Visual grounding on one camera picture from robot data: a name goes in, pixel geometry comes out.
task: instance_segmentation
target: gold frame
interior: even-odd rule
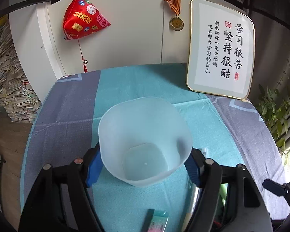
[[[253,72],[254,72],[254,54],[255,54],[255,30],[254,30],[254,22],[250,19],[250,17],[248,17],[247,15],[235,10],[235,9],[232,9],[230,7],[227,7],[223,4],[220,4],[220,3],[216,3],[216,4],[219,4],[221,6],[224,6],[226,8],[229,8],[231,10],[234,10],[240,14],[242,14],[243,16],[247,17],[251,22],[252,22],[252,26],[253,26],[253,30],[254,30],[254,53],[253,53],[253,61],[252,61],[252,71],[251,71],[251,78],[250,78],[250,82],[249,82],[249,88],[248,88],[248,93],[247,95],[244,97],[244,98],[236,98],[236,97],[232,97],[232,96],[228,96],[228,95],[223,95],[223,94],[214,94],[214,93],[208,93],[208,92],[204,92],[204,91],[196,91],[196,90],[192,90],[189,86],[188,86],[188,82],[187,82],[187,79],[188,79],[188,68],[189,68],[189,64],[190,64],[190,53],[191,53],[191,36],[192,36],[192,1],[190,2],[190,43],[189,43],[189,60],[188,60],[188,65],[187,65],[187,72],[186,72],[186,85],[187,87],[189,88],[189,90],[191,91],[194,91],[194,92],[200,92],[200,93],[206,93],[206,94],[211,94],[211,95],[218,95],[218,96],[223,96],[223,97],[228,97],[228,98],[233,98],[233,99],[239,99],[239,100],[244,100],[248,97],[249,93],[250,93],[250,88],[251,88],[251,82],[252,82],[252,76],[253,76]]]

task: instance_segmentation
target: white container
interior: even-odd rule
[[[184,119],[160,98],[139,98],[113,106],[102,116],[98,132],[106,169],[136,187],[167,178],[192,149]]]

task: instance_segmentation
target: wooden floor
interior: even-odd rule
[[[21,215],[20,171],[31,126],[29,123],[13,123],[6,113],[0,112],[0,154],[6,160],[0,173],[1,206],[6,219],[16,230]]]

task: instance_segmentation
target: white circular label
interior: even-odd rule
[[[93,5],[88,5],[87,11],[89,14],[94,15],[97,12],[97,9]]]

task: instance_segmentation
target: green plant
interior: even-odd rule
[[[290,90],[288,90],[288,97],[284,98],[283,102],[277,106],[274,99],[279,96],[278,89],[266,88],[265,91],[260,84],[259,89],[261,92],[260,102],[256,109],[270,130],[277,147],[285,150],[285,139],[282,138],[282,135],[287,133],[289,128],[287,118],[290,115]]]

